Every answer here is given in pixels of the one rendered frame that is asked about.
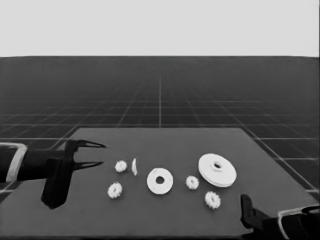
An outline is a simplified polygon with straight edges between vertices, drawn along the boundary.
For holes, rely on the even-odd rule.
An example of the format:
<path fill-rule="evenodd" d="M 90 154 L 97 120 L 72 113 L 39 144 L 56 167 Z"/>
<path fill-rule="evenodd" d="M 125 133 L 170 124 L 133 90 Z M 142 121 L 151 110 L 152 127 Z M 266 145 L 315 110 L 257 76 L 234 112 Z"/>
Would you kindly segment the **small white gear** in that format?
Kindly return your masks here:
<path fill-rule="evenodd" d="M 118 173 L 125 172 L 127 169 L 127 163 L 124 160 L 119 160 L 115 164 L 115 170 Z"/>
<path fill-rule="evenodd" d="M 119 182 L 114 182 L 109 186 L 107 193 L 111 199 L 116 199 L 121 196 L 122 190 L 122 185 Z"/>
<path fill-rule="evenodd" d="M 218 209 L 221 205 L 221 198 L 217 193 L 208 191 L 205 194 L 205 203 L 211 209 Z"/>
<path fill-rule="evenodd" d="M 186 186 L 190 190 L 196 190 L 199 187 L 199 180 L 195 176 L 188 176 L 186 178 Z"/>

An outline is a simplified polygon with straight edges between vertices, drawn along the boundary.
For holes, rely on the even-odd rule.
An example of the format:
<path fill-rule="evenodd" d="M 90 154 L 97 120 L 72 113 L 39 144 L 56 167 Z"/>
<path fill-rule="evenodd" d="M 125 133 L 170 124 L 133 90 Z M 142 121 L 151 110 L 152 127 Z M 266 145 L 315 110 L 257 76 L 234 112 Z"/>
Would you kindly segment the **large thick white disc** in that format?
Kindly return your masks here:
<path fill-rule="evenodd" d="M 232 163 L 214 153 L 207 153 L 200 157 L 198 171 L 208 183 L 221 188 L 230 187 L 237 178 L 237 172 Z"/>

